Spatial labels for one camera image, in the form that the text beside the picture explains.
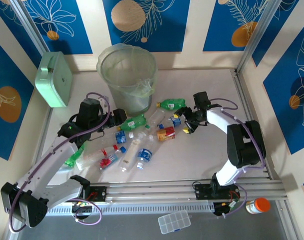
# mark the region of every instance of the green plastic bottle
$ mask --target green plastic bottle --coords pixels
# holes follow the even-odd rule
[[[74,153],[72,156],[70,156],[68,158],[68,160],[65,161],[64,164],[73,168],[76,164],[76,160],[81,156],[83,151],[84,151],[84,144],[77,150],[76,153]]]
[[[146,119],[144,117],[144,114],[141,114],[139,116],[132,117],[130,119],[127,119],[121,126],[118,126],[116,129],[118,131],[131,131],[132,129],[135,129],[139,126],[145,125]]]
[[[156,103],[156,107],[166,110],[176,110],[185,106],[185,99],[182,98],[170,98]]]

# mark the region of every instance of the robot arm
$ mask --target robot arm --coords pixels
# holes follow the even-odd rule
[[[207,126],[213,124],[227,134],[227,154],[228,160],[221,170],[212,177],[207,199],[223,199],[224,195],[230,190],[234,190],[236,179],[245,172],[245,168],[250,165],[256,165],[259,161],[259,155],[255,146],[241,124],[236,124],[235,120],[222,112],[222,107],[218,104],[211,104],[206,92],[199,92],[194,95],[195,109],[192,111],[189,107],[178,109],[174,117],[185,117],[186,127],[183,131],[192,134],[198,126]],[[246,127],[250,130],[260,151],[265,158],[266,150],[257,121],[247,121]]]
[[[80,105],[79,113],[61,127],[58,137],[29,172],[15,184],[7,182],[2,187],[1,196],[5,212],[31,228],[38,225],[47,211],[54,206],[76,197],[84,198],[89,192],[90,182],[80,176],[72,176],[68,181],[53,188],[46,186],[64,162],[91,137],[91,132],[78,133],[88,132],[99,125],[102,127],[96,132],[101,132],[104,128],[120,125],[126,120],[125,111],[122,109],[110,113],[103,124],[106,117],[107,114],[103,114],[98,100],[86,98]]]

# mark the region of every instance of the wall mural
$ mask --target wall mural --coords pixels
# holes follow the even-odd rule
[[[0,0],[0,17],[10,29],[31,61],[38,68],[41,61],[41,55],[14,13],[12,7],[10,6],[9,0]]]
[[[268,25],[266,31],[264,32],[262,39],[257,45],[252,57],[256,66],[261,62],[265,53],[271,46],[272,42],[276,38],[277,34],[283,27],[287,18],[292,13],[294,7],[298,3],[299,0],[283,0],[278,7],[273,19]]]
[[[0,46],[0,157],[8,160],[33,85]]]
[[[92,53],[76,0],[26,0],[24,5],[50,51]]]
[[[264,86],[290,152],[296,153],[304,148],[304,28],[267,76]]]
[[[203,51],[242,51],[269,0],[217,0]]]
[[[181,52],[189,0],[103,0],[112,45]]]

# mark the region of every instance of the plastic bottle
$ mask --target plastic bottle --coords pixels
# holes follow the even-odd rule
[[[107,157],[106,151],[109,151],[111,147],[108,148],[102,148],[100,150],[96,150],[90,154],[85,154],[85,151],[82,153],[81,157],[79,157],[78,160],[76,160],[77,168],[80,170],[83,170],[84,168],[87,168],[97,161],[99,161],[102,158]],[[113,146],[114,150],[118,149],[117,145]]]
[[[137,159],[137,152],[140,150],[141,144],[146,138],[147,134],[142,131],[137,134],[137,137],[135,137],[129,146],[129,148],[126,151],[126,154],[122,161],[119,163],[119,167],[122,169],[122,172],[124,171],[130,171],[133,166],[135,165]]]
[[[257,198],[253,201],[248,201],[246,203],[246,210],[250,213],[250,214],[261,214],[261,213],[265,213],[268,212],[269,209],[271,209],[271,204],[270,202],[264,198],[264,197],[260,197]]]
[[[125,147],[120,147],[120,149],[114,149],[113,151],[107,154],[107,157],[102,158],[99,162],[100,169],[104,170],[108,166],[111,166],[114,162],[120,160],[123,157],[123,153],[126,152]]]
[[[147,137],[146,141],[141,146],[142,148],[138,152],[138,155],[137,155],[137,159],[138,159],[137,168],[138,169],[143,169],[145,163],[150,162],[151,157],[155,151],[156,144],[157,144],[156,137],[153,135],[149,135]]]
[[[156,111],[148,119],[145,128],[148,130],[148,132],[152,133],[156,129],[157,125],[162,122],[164,117],[165,117],[165,111],[160,108],[156,109]]]
[[[103,137],[94,139],[92,141],[86,142],[85,152],[86,153],[93,153],[97,150],[104,149],[107,147],[111,147],[115,144],[123,144],[129,141],[134,137],[134,133],[118,131],[113,133],[105,134]]]
[[[76,153],[74,153],[72,156],[70,156],[66,161],[65,165],[68,165],[69,167],[74,167],[76,164],[76,160],[81,156],[82,152],[84,151],[84,144],[77,150]]]
[[[143,126],[144,124],[146,124],[146,118],[144,117],[144,114],[141,114],[139,116],[127,119],[121,126],[118,126],[116,129],[118,131],[131,131],[139,126]]]
[[[178,127],[181,125],[181,120],[179,118],[174,118],[173,116],[163,120],[159,125],[159,129],[164,129],[168,127]]]
[[[182,98],[170,98],[156,103],[156,107],[166,110],[176,110],[185,106],[185,99]]]

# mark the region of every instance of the gray surface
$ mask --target gray surface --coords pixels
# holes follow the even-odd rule
[[[276,205],[267,213],[251,215],[243,208],[226,219],[211,213],[190,213],[191,225],[161,234],[157,218],[163,214],[106,215],[96,226],[76,223],[72,216],[47,216],[35,228],[23,230],[18,240],[285,240]]]

